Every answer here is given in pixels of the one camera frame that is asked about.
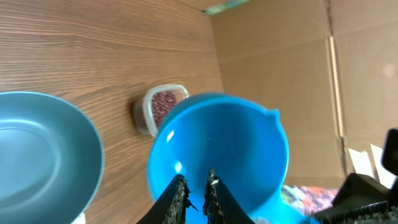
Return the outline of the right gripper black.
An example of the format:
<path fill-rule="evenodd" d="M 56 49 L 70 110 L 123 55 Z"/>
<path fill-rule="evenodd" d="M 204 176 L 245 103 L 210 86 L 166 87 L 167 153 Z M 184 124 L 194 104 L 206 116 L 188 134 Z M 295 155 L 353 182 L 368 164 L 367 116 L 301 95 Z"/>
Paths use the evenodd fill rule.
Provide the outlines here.
<path fill-rule="evenodd" d="M 397 224 L 397 128 L 387 132 L 381 167 L 393 175 L 390 189 L 369 175 L 351 173 L 333 200 L 333 207 L 308 214 L 308 222 Z M 343 205 L 355 208 L 339 207 Z"/>

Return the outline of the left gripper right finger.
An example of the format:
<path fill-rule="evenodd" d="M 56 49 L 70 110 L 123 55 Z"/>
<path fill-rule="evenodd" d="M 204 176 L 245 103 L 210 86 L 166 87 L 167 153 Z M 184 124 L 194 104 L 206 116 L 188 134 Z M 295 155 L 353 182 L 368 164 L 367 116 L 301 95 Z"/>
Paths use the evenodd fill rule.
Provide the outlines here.
<path fill-rule="evenodd" d="M 207 224 L 254 224 L 213 168 L 208 172 L 204 198 Z"/>

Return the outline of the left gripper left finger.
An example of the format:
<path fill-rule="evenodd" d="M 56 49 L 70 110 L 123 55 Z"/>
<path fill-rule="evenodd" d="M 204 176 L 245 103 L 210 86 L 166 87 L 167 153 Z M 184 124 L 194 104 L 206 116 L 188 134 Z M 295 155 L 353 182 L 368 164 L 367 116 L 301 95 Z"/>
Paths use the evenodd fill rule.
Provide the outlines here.
<path fill-rule="evenodd" d="M 185 177 L 181 174 L 175 175 L 137 224 L 185 224 L 186 210 L 189 207 L 198 210 L 189 199 L 190 193 Z"/>

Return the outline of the blue plastic measuring scoop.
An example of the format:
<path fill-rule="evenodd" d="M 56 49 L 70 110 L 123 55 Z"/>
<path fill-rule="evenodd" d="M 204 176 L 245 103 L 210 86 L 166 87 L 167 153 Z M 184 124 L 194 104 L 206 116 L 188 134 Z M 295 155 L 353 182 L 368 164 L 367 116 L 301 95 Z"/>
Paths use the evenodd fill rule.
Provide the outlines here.
<path fill-rule="evenodd" d="M 159 198 L 183 175 L 193 208 L 188 223 L 206 223 L 202 213 L 208 173 L 214 170 L 244 213 L 271 223 L 310 223 L 282 200 L 289 143 L 276 109 L 236 96 L 202 93 L 173 107 L 150 152 L 147 180 Z"/>

